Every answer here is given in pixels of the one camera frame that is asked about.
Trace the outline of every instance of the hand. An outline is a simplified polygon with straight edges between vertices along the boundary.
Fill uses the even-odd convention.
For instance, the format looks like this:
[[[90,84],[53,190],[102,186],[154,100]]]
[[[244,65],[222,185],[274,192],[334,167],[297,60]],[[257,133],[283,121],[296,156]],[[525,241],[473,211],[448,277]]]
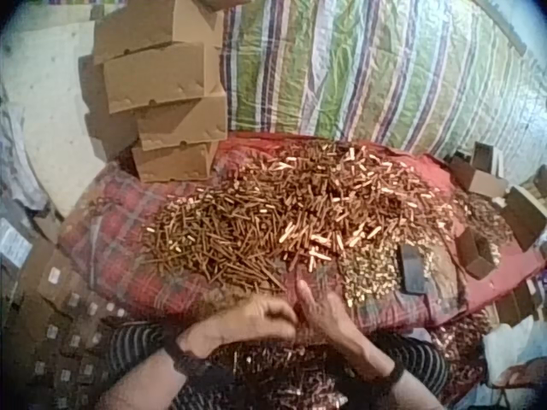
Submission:
[[[252,296],[248,301],[199,322],[179,337],[182,349],[207,357],[223,344],[263,338],[292,339],[297,315],[282,299]]]
[[[343,354],[359,349],[366,338],[359,332],[336,293],[329,292],[316,301],[308,284],[299,280],[297,296],[309,325],[322,333],[334,348]]]

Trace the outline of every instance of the red plaid cloth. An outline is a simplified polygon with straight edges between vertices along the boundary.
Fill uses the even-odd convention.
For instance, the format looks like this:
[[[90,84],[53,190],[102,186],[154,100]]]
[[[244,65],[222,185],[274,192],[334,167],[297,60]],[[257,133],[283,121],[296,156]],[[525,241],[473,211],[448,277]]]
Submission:
[[[271,136],[259,133],[234,133],[221,143],[215,158],[216,184],[226,170],[241,165],[252,155],[268,155],[282,144],[299,144],[302,138]],[[450,175],[428,156],[415,158],[387,148],[376,147],[387,155],[405,155],[431,185],[450,193]],[[71,257],[90,286],[105,297],[115,299],[139,313],[183,313],[196,301],[213,291],[204,278],[183,272],[178,278],[161,278],[153,264],[146,264],[139,236],[144,222],[166,201],[167,195],[190,195],[197,184],[143,184],[137,178],[108,165],[96,178],[79,204],[65,220],[60,245]],[[380,301],[370,301],[354,308],[356,323],[364,331],[378,328],[410,328],[438,325],[455,316],[462,308],[458,299],[456,269],[445,253],[444,264],[452,274],[441,274],[428,281],[425,296],[396,292]],[[285,263],[279,263],[285,269]],[[289,290],[286,297],[294,302],[296,278],[307,279],[317,289],[341,291],[338,269],[334,263],[324,265],[309,275],[304,265],[296,272],[284,272]]]

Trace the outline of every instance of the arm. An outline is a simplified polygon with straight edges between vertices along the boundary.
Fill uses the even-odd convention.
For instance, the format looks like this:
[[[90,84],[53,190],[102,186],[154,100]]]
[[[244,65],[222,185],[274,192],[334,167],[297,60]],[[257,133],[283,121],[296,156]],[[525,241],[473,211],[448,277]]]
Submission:
[[[199,322],[179,335],[185,352],[205,359],[222,344],[264,337],[291,339],[297,316],[284,301],[255,296],[248,302]],[[101,410],[163,410],[185,385],[173,360],[160,349],[131,370],[101,398]]]
[[[297,295],[309,324],[327,337],[363,380],[373,382],[389,376],[395,362],[359,332],[338,295],[329,293],[325,299],[316,302],[303,281],[297,283]],[[389,402],[386,408],[443,408],[426,386],[406,371],[386,400]]]

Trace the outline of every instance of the white sticker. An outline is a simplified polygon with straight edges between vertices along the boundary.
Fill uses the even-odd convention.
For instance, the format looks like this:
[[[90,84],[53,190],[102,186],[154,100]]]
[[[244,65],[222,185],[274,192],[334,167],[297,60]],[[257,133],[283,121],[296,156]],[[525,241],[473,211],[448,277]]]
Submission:
[[[103,338],[103,335],[101,335],[101,333],[97,332],[95,333],[95,335],[93,336],[91,342],[95,345],[95,344],[99,344],[101,342],[101,339]]]
[[[53,266],[50,270],[50,276],[48,276],[48,281],[51,284],[58,284],[60,277],[61,277],[61,271]]]
[[[77,349],[79,346],[79,342],[81,341],[81,337],[78,335],[73,335],[70,339],[70,347]]]
[[[93,365],[85,365],[84,374],[90,376],[93,374]]]
[[[66,397],[59,397],[57,399],[57,408],[67,408],[68,407],[68,401]]]
[[[70,375],[71,372],[67,369],[61,370],[61,381],[62,382],[69,382],[70,381]]]
[[[79,299],[80,299],[79,295],[77,293],[73,293],[72,295],[70,295],[70,299],[68,300],[68,305],[71,308],[78,307]]]
[[[43,363],[43,361],[37,361],[36,364],[34,365],[34,374],[41,376],[44,373],[45,373],[45,363]]]
[[[95,313],[97,313],[97,309],[99,309],[99,306],[95,302],[91,302],[89,308],[87,309],[87,314],[89,314],[90,316],[95,316]]]
[[[32,245],[6,220],[0,219],[0,254],[20,268],[25,263]]]
[[[55,340],[57,339],[57,333],[59,333],[59,328],[55,325],[49,325],[46,336],[48,339]]]

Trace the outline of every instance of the person's right hand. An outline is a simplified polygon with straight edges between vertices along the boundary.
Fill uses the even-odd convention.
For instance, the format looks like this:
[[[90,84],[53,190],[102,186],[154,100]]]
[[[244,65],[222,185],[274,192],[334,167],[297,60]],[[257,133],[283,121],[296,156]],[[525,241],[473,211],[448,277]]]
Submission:
[[[357,349],[364,336],[348,315],[344,302],[334,292],[316,301],[308,284],[297,281],[297,296],[308,324],[322,333],[342,353]]]

